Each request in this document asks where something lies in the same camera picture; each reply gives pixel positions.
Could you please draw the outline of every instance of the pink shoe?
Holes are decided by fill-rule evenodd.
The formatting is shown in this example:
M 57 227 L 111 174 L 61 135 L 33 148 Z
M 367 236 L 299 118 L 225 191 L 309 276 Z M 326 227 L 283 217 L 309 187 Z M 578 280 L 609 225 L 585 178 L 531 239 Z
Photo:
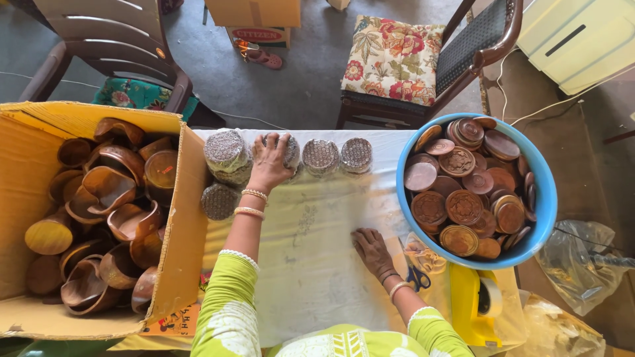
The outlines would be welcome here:
M 282 59 L 278 55 L 272 55 L 263 50 L 247 50 L 246 54 L 249 62 L 262 64 L 270 69 L 280 69 L 282 67 Z

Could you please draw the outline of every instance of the hand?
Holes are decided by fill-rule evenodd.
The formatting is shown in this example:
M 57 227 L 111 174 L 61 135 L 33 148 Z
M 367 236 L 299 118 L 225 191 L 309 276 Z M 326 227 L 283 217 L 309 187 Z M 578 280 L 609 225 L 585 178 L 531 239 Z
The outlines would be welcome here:
M 286 143 L 289 138 L 291 138 L 289 133 L 282 137 L 277 133 L 270 133 L 265 147 L 262 144 L 262 135 L 258 135 L 253 143 L 253 168 L 247 184 L 248 189 L 269 195 L 275 186 L 293 176 L 293 169 L 283 166 Z
M 388 271 L 394 271 L 392 257 L 386 249 L 384 237 L 376 230 L 360 228 L 352 232 L 353 246 L 369 272 L 377 279 Z

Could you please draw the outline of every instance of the bangle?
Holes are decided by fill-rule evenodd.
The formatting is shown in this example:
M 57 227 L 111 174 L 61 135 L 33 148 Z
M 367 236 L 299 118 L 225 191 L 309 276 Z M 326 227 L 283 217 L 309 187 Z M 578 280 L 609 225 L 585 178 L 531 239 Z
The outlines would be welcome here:
M 382 279 L 382 286 L 384 285 L 386 279 L 388 279 L 388 277 L 392 276 L 392 275 L 399 275 L 399 273 L 390 273 L 390 274 L 388 274 L 384 279 Z
M 397 285 L 395 285 L 392 290 L 391 293 L 388 295 L 391 298 L 391 302 L 394 304 L 394 301 L 392 300 L 392 298 L 395 296 L 395 293 L 397 292 L 397 290 L 401 289 L 402 287 L 408 285 L 407 282 L 402 281 L 400 283 L 397 283 Z
M 262 220 L 265 220 L 265 213 L 263 211 L 254 210 L 253 208 L 236 207 L 236 209 L 234 210 L 234 215 L 237 215 L 239 213 L 244 213 L 246 215 L 256 216 L 258 218 L 261 218 Z
M 245 195 L 245 194 L 252 194 L 254 196 L 260 197 L 262 199 L 265 200 L 265 203 L 269 200 L 269 198 L 267 197 L 266 194 L 260 192 L 260 191 L 256 191 L 256 190 L 252 190 L 252 189 L 244 189 L 241 194 Z

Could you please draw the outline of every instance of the yellow tape dispenser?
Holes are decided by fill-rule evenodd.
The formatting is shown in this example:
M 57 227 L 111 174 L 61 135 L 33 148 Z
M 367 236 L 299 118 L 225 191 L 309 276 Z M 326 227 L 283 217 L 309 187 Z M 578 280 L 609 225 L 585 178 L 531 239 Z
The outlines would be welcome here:
M 494 318 L 503 305 L 494 273 L 449 265 L 452 327 L 470 346 L 501 347 L 494 334 Z

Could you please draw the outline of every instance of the blue bowl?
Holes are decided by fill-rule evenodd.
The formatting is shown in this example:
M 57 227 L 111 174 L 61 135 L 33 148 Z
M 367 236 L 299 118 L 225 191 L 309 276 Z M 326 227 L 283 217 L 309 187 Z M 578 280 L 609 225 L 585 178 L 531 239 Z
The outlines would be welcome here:
M 410 225 L 412 231 L 421 239 L 425 245 L 430 247 L 435 253 L 444 257 L 452 263 L 465 266 L 477 270 L 496 270 L 504 269 L 506 267 L 516 266 L 527 259 L 531 258 L 542 245 L 547 241 L 547 238 L 551 234 L 551 230 L 556 222 L 556 212 L 558 210 L 558 196 L 556 194 L 556 183 L 554 177 L 551 175 L 549 165 L 542 157 L 540 151 L 527 139 L 520 131 L 514 129 L 511 125 L 505 124 L 496 118 L 497 126 L 496 130 L 508 135 L 512 138 L 520 148 L 520 151 L 527 158 L 527 162 L 534 174 L 536 181 L 536 216 L 537 222 L 531 231 L 513 248 L 507 252 L 502 252 L 500 256 L 494 260 L 488 262 L 475 262 L 473 260 L 467 260 L 457 257 L 454 254 L 443 249 L 437 245 L 433 240 L 426 235 L 426 233 L 419 228 L 417 221 L 410 211 L 408 202 L 406 200 L 406 191 L 403 185 L 403 172 L 406 165 L 406 159 L 415 145 L 421 134 L 430 128 L 432 125 L 445 125 L 450 121 L 461 118 L 476 118 L 483 116 L 482 114 L 475 113 L 456 113 L 442 116 L 434 119 L 419 129 L 416 134 L 410 138 L 406 147 L 404 147 L 399 157 L 399 163 L 397 164 L 397 197 L 399 198 L 399 205 L 401 211 Z

